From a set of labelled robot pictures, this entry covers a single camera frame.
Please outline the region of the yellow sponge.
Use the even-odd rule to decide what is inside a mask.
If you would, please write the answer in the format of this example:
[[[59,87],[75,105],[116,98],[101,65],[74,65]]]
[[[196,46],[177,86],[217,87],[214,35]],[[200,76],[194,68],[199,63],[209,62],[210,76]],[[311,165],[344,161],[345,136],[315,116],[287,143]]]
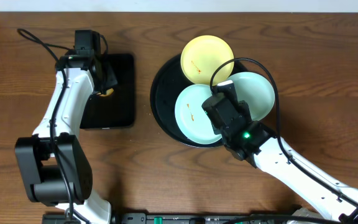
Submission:
[[[110,96],[113,92],[114,92],[114,89],[110,88],[110,89],[106,90],[105,93],[100,93],[99,96],[101,96],[101,97]]]

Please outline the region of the light green plate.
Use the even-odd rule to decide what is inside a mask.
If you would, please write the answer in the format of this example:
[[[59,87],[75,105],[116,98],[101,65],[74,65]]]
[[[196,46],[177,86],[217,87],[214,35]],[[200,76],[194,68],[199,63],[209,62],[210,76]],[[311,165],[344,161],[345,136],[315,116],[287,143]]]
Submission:
[[[272,84],[262,75],[253,72],[239,72],[231,75],[238,101],[248,104],[250,116],[254,121],[265,118],[275,103]]]
[[[202,109],[202,104],[212,96],[208,85],[194,84],[186,87],[175,103],[175,119],[180,131],[192,142],[207,145],[218,142],[222,136],[215,134],[213,126]]]

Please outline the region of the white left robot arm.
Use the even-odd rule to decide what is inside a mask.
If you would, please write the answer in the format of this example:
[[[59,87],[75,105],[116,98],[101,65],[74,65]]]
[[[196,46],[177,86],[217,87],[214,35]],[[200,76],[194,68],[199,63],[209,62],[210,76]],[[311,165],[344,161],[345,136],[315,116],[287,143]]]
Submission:
[[[107,57],[65,55],[56,64],[56,86],[47,111],[15,155],[31,202],[64,210],[56,223],[113,223],[111,204],[93,190],[91,166],[78,135],[88,98],[117,80]]]

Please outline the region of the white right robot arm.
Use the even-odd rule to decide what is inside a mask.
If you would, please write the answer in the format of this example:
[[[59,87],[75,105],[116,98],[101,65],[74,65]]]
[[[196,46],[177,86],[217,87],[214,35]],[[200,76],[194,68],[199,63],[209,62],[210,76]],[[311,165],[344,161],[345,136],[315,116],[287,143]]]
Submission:
[[[275,131],[253,121],[245,101],[215,93],[202,108],[224,147],[287,185],[328,222],[358,223],[358,189],[331,177],[293,150]]]

